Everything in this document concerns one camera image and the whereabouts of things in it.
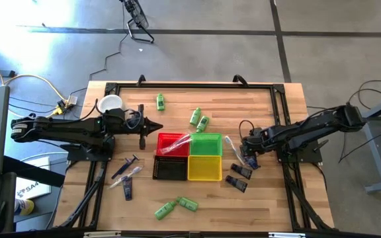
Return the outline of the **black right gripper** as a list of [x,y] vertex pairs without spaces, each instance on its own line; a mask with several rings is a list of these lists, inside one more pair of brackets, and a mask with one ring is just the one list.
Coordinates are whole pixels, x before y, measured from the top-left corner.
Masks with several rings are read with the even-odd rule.
[[266,138],[265,131],[262,128],[255,128],[249,131],[248,136],[241,139],[241,153],[246,163],[251,158],[251,164],[258,165],[257,155],[266,153],[266,147],[264,146]]

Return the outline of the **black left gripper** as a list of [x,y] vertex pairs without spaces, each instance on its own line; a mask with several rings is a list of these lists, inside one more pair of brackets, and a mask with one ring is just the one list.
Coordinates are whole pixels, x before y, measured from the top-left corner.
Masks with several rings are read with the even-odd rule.
[[128,109],[126,112],[129,112],[129,118],[126,120],[126,126],[129,131],[133,134],[138,134],[140,136],[139,146],[140,149],[146,148],[146,141],[144,138],[152,132],[162,129],[163,125],[157,122],[153,122],[150,119],[144,119],[144,106],[143,104],[138,105],[137,110]]

